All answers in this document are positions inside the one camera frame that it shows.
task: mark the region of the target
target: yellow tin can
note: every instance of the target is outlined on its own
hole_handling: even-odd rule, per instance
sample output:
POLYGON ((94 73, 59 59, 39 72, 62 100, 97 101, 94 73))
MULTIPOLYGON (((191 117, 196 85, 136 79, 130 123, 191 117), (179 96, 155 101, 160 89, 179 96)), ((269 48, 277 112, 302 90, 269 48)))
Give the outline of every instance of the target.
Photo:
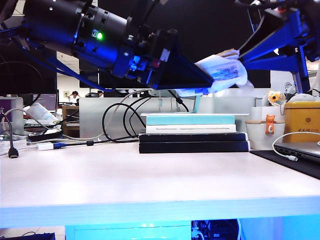
MULTIPOLYGON (((320 101, 288 102, 284 113, 284 133, 320 133, 320 101)), ((320 136, 314 134, 292 134, 283 138, 285 143, 317 141, 320 141, 320 136)))

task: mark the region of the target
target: desk surface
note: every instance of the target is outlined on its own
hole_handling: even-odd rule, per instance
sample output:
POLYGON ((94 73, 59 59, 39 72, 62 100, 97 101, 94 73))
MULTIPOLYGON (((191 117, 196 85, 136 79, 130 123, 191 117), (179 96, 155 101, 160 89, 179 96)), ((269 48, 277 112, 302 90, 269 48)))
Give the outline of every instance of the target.
POLYGON ((138 143, 1 159, 0 227, 320 214, 320 181, 248 152, 139 154, 138 143))

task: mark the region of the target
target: robotic arm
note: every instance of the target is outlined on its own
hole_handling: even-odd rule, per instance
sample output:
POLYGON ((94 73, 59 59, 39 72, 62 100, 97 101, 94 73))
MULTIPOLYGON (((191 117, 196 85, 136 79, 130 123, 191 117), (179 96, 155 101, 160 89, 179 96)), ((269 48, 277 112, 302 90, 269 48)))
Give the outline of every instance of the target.
MULTIPOLYGON (((12 15, 17 1, 6 0, 0 5, 0 23, 12 15)), ((26 0, 23 22, 0 31, 0 40, 19 37, 25 49, 53 49, 157 90, 203 90, 213 86, 215 78, 181 53, 176 30, 156 30, 145 24, 150 0, 139 0, 127 19, 91 3, 26 0)), ((272 5, 240 48, 239 60, 248 70, 290 71, 297 92, 308 92, 305 57, 313 62, 320 56, 319 13, 318 0, 284 0, 272 5), (280 55, 269 57, 277 48, 280 55)))

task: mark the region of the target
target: gray laptop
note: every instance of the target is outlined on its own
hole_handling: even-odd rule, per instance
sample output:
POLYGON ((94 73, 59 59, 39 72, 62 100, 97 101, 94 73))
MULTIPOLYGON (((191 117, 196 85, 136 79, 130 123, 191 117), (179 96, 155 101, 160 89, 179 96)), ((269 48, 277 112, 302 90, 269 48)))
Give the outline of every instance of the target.
POLYGON ((320 146, 317 142, 279 142, 274 144, 274 148, 284 155, 320 163, 320 146))

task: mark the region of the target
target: book spine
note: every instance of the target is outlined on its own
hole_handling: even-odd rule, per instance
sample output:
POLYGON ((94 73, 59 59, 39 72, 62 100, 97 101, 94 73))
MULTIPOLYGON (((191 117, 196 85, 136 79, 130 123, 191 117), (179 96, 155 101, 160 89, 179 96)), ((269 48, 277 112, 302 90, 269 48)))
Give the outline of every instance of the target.
POLYGON ((147 116, 147 125, 235 124, 235 116, 147 116))
POLYGON ((235 133, 199 133, 199 134, 148 134, 139 133, 141 142, 215 142, 215 141, 248 141, 245 132, 235 133))
POLYGON ((139 142, 139 153, 249 152, 249 141, 139 142))
POLYGON ((216 134, 235 133, 235 124, 147 125, 147 134, 216 134))

